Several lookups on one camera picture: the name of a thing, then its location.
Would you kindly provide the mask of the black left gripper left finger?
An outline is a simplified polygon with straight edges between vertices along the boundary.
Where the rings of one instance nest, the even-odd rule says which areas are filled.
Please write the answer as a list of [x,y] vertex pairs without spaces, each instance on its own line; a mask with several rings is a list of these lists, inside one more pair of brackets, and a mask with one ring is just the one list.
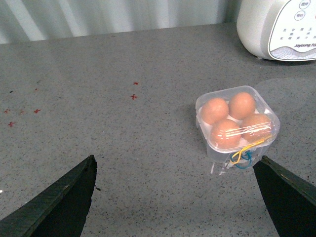
[[97,174],[93,155],[0,222],[2,237],[79,237]]

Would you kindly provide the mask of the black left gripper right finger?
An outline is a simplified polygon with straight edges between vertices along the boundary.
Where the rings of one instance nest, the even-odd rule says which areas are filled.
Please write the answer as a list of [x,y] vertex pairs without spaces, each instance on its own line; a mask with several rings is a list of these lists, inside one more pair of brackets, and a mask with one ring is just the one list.
[[267,156],[262,156],[253,169],[278,235],[314,237],[316,187]]

